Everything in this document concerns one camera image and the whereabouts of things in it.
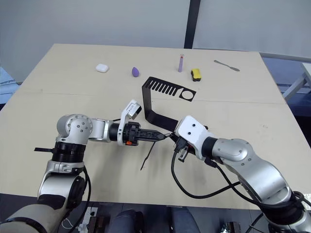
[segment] white wall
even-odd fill
[[[311,0],[202,0],[193,47],[311,58]]]
[[[1,66],[19,82],[54,43],[183,48],[189,3],[0,0]]]

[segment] gray floor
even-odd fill
[[[23,197],[16,195],[0,194],[0,221],[8,218],[19,208],[34,204],[36,198]],[[69,220],[74,223],[80,216],[85,202],[83,202],[78,208],[76,208],[69,216]],[[120,213],[127,209],[134,209],[141,211],[145,218],[145,227],[148,233],[169,233],[169,207],[161,205],[144,205],[144,204],[126,204],[126,203],[106,203],[106,202],[94,202],[93,207],[98,207],[98,216],[110,217],[110,221]],[[240,222],[242,232],[245,232],[248,226],[254,221],[254,219],[260,214],[260,211],[250,210],[235,210],[235,209],[216,209],[216,208],[202,208],[202,207],[188,207],[192,213],[200,231],[202,233],[220,232],[222,225],[227,221]],[[261,219],[256,228],[268,232],[267,221]],[[60,227],[59,233],[66,233],[68,230]]]

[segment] black connector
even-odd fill
[[[212,160],[211,160],[210,158],[208,158],[208,157],[205,158],[204,163],[205,163],[206,165],[209,165],[209,166],[213,167],[213,168],[217,167],[217,163],[214,162],[214,161],[212,161]]]
[[[180,150],[183,149],[187,144],[188,143],[184,138],[179,137],[177,142],[176,142],[176,147],[175,147],[174,151],[179,153]]]

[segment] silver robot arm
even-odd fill
[[[130,101],[122,112],[120,124],[81,114],[61,117],[57,122],[59,135],[54,148],[37,149],[53,153],[38,191],[37,204],[25,206],[0,222],[0,232],[53,233],[57,230],[61,221],[82,201],[86,181],[79,174],[86,173],[83,156],[88,140],[118,141],[119,145],[134,146],[138,140],[164,139],[159,132],[140,129],[138,123],[128,122],[140,110],[135,100]]]
[[[259,158],[247,141],[217,139],[191,116],[185,117],[174,133],[194,148],[198,159],[208,165],[214,160],[238,176],[251,198],[263,204],[259,207],[271,232],[311,232],[310,214],[301,203],[291,204],[296,197],[282,174]]]

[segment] black wire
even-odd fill
[[[263,216],[263,213],[261,213],[260,215],[257,216],[257,218],[255,218],[255,220],[252,222],[251,226],[255,226],[256,223],[259,221],[259,219],[261,219]],[[245,233],[249,233],[252,230],[252,227],[249,226],[249,228],[247,229],[247,231]]]
[[[203,196],[197,196],[197,195],[193,195],[191,193],[189,193],[186,189],[184,189],[184,187],[181,185],[181,183],[178,181],[176,175],[175,175],[175,171],[174,171],[174,165],[175,165],[175,160],[176,160],[176,155],[177,155],[177,152],[175,151],[174,152],[174,155],[173,155],[173,158],[172,158],[172,163],[171,163],[171,172],[172,172],[172,175],[173,175],[173,178],[177,184],[177,186],[181,189],[181,191],[184,192],[184,194],[186,194],[187,196],[191,197],[191,198],[195,198],[195,199],[205,199],[205,198],[210,198],[210,197],[213,197],[217,194],[220,194],[230,188],[233,188],[234,186],[237,186],[240,184],[240,182],[235,182],[235,183],[232,183],[222,189],[219,189],[213,193],[210,193],[210,194],[207,194],[207,195],[203,195]]]
[[[156,142],[153,142],[153,144],[152,144],[152,146],[151,146],[151,148],[150,148],[150,150],[149,150],[149,152],[148,152],[148,155],[147,155],[146,158],[144,159],[144,162],[142,162],[142,165],[141,165],[140,170],[142,170],[142,168],[144,167],[145,162],[146,162],[146,160],[149,158],[149,155],[150,155],[151,150],[152,150],[152,148],[154,147],[155,143],[156,143]]]
[[[220,173],[223,175],[224,179],[227,181],[227,183],[229,185],[231,185],[231,181],[229,180],[229,178],[226,176],[226,174],[224,173],[224,171],[218,166],[216,165],[216,168],[220,171]],[[255,200],[252,200],[248,197],[246,197],[245,195],[243,195],[242,193],[240,193],[235,187],[232,187],[233,191],[238,194],[241,198],[243,198],[244,200],[257,205],[259,208],[265,208],[265,209],[279,209],[279,208],[284,208],[284,207],[289,207],[291,205],[296,204],[297,202],[301,202],[304,198],[303,194],[297,191],[294,191],[294,194],[296,197],[298,197],[298,199],[296,199],[295,201],[292,201],[291,203],[285,202],[285,203],[280,203],[280,204],[276,204],[276,205],[270,205],[270,204],[264,204]]]
[[[250,228],[253,228],[254,230],[256,230],[256,231],[258,231],[258,232],[261,232],[261,233],[265,233],[265,232],[263,232],[263,231],[261,231],[261,230],[258,230],[257,228],[255,228],[255,227],[253,227],[253,226],[249,226]]]
[[[69,213],[71,212],[72,210],[68,210],[67,213],[64,215],[64,217],[62,218],[62,220],[60,221],[59,225],[58,225],[58,228],[57,228],[57,231],[56,232],[59,232],[59,227],[62,225],[62,222],[68,217]]]
[[[310,206],[311,207],[311,202],[309,202],[307,199],[305,199],[305,198],[303,198],[303,201],[308,205],[308,206]]]
[[[86,182],[88,183],[88,195],[87,195],[87,201],[86,201],[86,206],[81,214],[81,216],[79,217],[79,219],[76,221],[76,223],[73,225],[73,227],[70,229],[69,233],[72,233],[76,227],[79,225],[79,223],[81,222],[81,220],[83,219],[84,215],[86,214],[86,210],[87,210],[87,207],[88,207],[88,204],[89,204],[89,200],[90,200],[90,197],[91,197],[91,180],[88,176],[88,173],[87,173],[87,170],[86,170],[86,167],[84,166],[83,168],[83,172],[86,176]]]

